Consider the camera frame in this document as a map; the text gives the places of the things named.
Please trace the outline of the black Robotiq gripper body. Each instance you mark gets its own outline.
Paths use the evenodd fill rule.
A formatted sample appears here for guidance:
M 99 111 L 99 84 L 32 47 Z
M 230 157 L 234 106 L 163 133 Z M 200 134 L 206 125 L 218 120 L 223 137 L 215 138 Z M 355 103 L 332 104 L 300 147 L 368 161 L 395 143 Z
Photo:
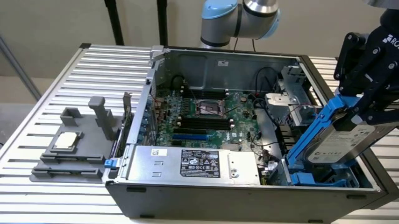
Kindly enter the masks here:
M 376 62 L 390 70 L 399 66 L 399 10 L 387 9 L 380 16 L 380 26 L 374 29 L 367 40 L 367 49 L 376 49 Z

